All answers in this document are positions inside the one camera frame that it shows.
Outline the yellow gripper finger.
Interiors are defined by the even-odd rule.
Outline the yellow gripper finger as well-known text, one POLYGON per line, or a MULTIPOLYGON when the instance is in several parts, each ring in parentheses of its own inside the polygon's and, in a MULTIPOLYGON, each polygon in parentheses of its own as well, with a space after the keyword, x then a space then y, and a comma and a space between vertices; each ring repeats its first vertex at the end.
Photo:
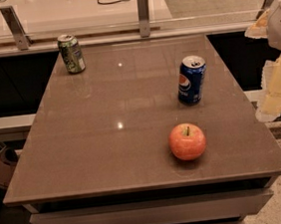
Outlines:
POLYGON ((262 70, 261 92, 256 107, 256 118, 273 121, 281 115, 281 55, 266 61, 262 70))
POLYGON ((267 21, 268 21, 268 13, 269 10, 264 11, 258 20, 254 22, 248 29, 244 32, 244 35, 247 38, 253 38, 253 39, 267 39, 267 21))

